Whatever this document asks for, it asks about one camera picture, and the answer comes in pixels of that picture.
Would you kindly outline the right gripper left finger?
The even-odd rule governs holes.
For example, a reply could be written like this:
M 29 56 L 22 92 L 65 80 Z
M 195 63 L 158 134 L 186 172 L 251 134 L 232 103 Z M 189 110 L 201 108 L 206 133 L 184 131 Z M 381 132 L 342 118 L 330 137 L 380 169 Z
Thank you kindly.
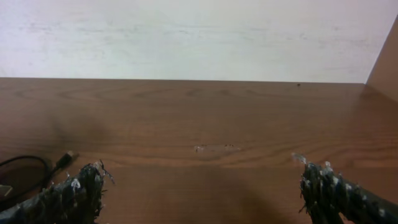
M 104 207 L 107 178 L 114 183 L 102 161 L 89 163 L 77 175 L 1 212 L 1 224 L 94 224 Z

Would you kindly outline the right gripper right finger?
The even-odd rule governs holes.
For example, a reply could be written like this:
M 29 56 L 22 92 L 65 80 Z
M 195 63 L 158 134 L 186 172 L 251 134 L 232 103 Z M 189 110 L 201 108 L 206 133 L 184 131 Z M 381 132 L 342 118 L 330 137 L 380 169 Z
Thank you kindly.
M 326 161 L 314 164 L 305 156 L 292 157 L 304 165 L 300 179 L 300 197 L 313 224 L 397 224 L 397 204 L 392 203 L 343 178 Z

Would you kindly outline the black USB cable blue plug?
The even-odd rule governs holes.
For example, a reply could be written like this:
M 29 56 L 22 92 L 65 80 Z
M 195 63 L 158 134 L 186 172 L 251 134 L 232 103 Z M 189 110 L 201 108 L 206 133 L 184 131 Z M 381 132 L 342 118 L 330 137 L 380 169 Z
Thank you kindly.
M 57 172 L 79 156 L 68 151 L 57 162 L 40 156 L 23 155 L 1 162 L 1 210 L 6 210 L 47 188 Z

